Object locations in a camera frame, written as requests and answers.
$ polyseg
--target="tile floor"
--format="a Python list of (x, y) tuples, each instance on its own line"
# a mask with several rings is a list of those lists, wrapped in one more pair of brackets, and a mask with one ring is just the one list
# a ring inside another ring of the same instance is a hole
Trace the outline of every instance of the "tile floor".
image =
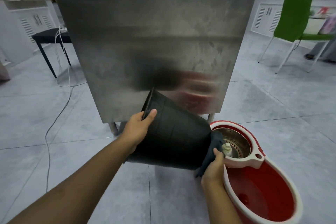
[[(304, 224), (336, 223), (336, 66), (303, 59), (299, 47), (275, 74), (289, 44), (245, 35), (221, 113), (215, 119), (243, 123), (265, 153), (294, 181), (304, 202)], [(85, 81), (72, 45), (66, 45), (72, 82)], [(54, 48), (47, 55), (57, 72)], [(10, 69), (0, 85), (0, 224), (45, 190), (44, 136), (63, 108), (68, 89), (55, 84), (41, 55)], [(67, 73), (59, 84), (67, 85)], [(75, 87), (65, 111), (48, 134), (49, 187), (56, 186), (113, 140), (102, 124), (87, 85)], [(90, 223), (208, 223), (199, 180), (192, 172), (126, 163), (118, 171)]]

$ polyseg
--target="stainless steel table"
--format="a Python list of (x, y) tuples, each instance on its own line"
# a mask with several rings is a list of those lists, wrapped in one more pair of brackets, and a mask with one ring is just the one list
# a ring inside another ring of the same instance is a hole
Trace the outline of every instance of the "stainless steel table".
[(57, 3), (101, 120), (112, 123), (139, 112), (153, 86), (195, 114), (220, 112), (254, 0)]

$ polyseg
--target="white plastic rim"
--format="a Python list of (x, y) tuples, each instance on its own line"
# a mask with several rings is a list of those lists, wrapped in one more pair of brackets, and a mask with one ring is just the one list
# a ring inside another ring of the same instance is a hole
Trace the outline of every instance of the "white plastic rim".
[(303, 214), (303, 203), (301, 197), (299, 195), (298, 190), (296, 189), (293, 182), (289, 179), (289, 177), (268, 157), (265, 157), (266, 163), (268, 163), (286, 182), (288, 188), (292, 192), (293, 200), (294, 200), (294, 213), (291, 218), (286, 221), (270, 221), (264, 218), (261, 218), (259, 215), (252, 212), (248, 209), (237, 197), (234, 193), (231, 184), (229, 182), (228, 172), (226, 167), (224, 166), (224, 187), (233, 202), (233, 204), (240, 210), (242, 214), (244, 214), (247, 218), (251, 221), (255, 222), (256, 224), (298, 224), (302, 218)]
[(219, 121), (212, 122), (210, 124), (211, 131), (216, 130), (216, 127), (222, 126), (222, 125), (231, 126), (231, 127), (234, 127), (240, 130), (242, 133), (244, 133), (249, 138), (252, 144), (252, 149), (251, 149), (251, 153), (249, 156), (245, 158), (232, 158), (232, 157), (225, 156), (224, 164), (227, 167), (232, 167), (232, 168), (254, 167), (256, 169), (259, 169), (265, 160), (265, 156), (259, 150), (259, 146), (254, 136), (243, 126), (237, 123), (231, 122), (231, 121), (227, 121), (227, 120), (219, 120)]

